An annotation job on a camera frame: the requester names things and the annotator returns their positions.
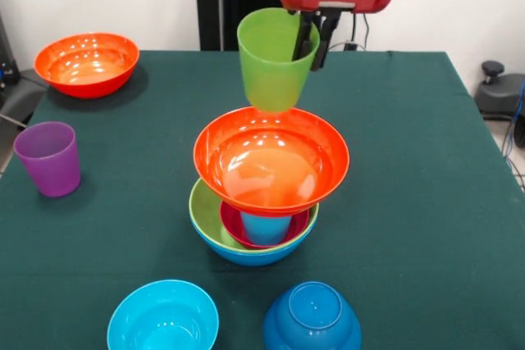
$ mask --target blue cup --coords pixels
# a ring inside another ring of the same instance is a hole
[[[292,216],[265,217],[244,212],[240,213],[240,218],[248,239],[259,246],[273,246],[281,243],[292,220]]]
[[[345,299],[323,282],[305,282],[281,295],[264,319],[267,350],[359,350],[361,327]]]

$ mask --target cup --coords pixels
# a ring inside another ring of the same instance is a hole
[[[311,51],[292,61],[298,32],[299,14],[291,16],[283,8],[263,8],[240,22],[237,39],[244,92],[258,110],[286,111],[299,100],[320,39],[312,24]]]
[[[61,122],[38,123],[18,134],[13,148],[44,196],[65,196],[79,186],[79,155],[71,126]]]
[[[246,237],[255,245],[274,246],[285,238],[292,216],[265,217],[241,212]]]

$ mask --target dark green tablecloth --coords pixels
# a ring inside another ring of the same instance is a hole
[[[245,268],[194,232],[192,148],[242,107],[238,54],[143,52],[111,97],[50,91],[33,123],[73,125],[83,184],[47,199],[17,159],[0,180],[0,348],[102,349],[117,304],[153,280],[206,289],[217,348],[263,348],[272,300],[304,280],[335,286],[363,349],[525,348],[525,200],[441,53],[334,53],[299,106],[335,125],[347,180],[306,242]]]

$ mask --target plastic bowl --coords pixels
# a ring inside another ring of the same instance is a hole
[[[126,37],[86,33],[49,44],[35,58],[34,69],[61,93],[101,98],[124,85],[138,61],[139,47]]]
[[[160,280],[128,295],[107,328],[109,350],[210,350],[219,331],[215,303],[200,287]]]
[[[285,238],[281,243],[290,241],[291,239],[297,237],[301,234],[310,221],[310,211],[302,211],[297,215],[293,215],[290,221],[290,225],[285,234]],[[227,203],[222,202],[221,204],[221,222],[222,225],[226,228],[226,231],[231,235],[231,237],[244,245],[247,248],[251,249],[267,249],[274,246],[279,246],[281,243],[276,243],[275,245],[261,246],[253,243],[249,240],[246,231],[243,227],[243,221],[241,219],[241,213],[235,208],[229,206]]]
[[[303,232],[290,241],[267,249],[248,249],[235,241],[221,223],[221,199],[198,180],[189,196],[191,223],[206,244],[219,256],[240,266],[265,266],[290,255],[310,234],[317,221],[319,205],[310,209],[310,221]]]
[[[194,164],[228,204],[278,217],[306,211],[332,193],[346,177],[350,154],[341,134],[314,114],[246,107],[204,128],[194,145]]]
[[[361,328],[341,295],[328,284],[305,282],[288,290],[264,319],[267,350],[359,350]]]

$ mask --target dark blue bowl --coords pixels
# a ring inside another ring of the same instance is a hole
[[[264,319],[267,350],[359,350],[361,327],[332,287],[305,282],[288,290]]]

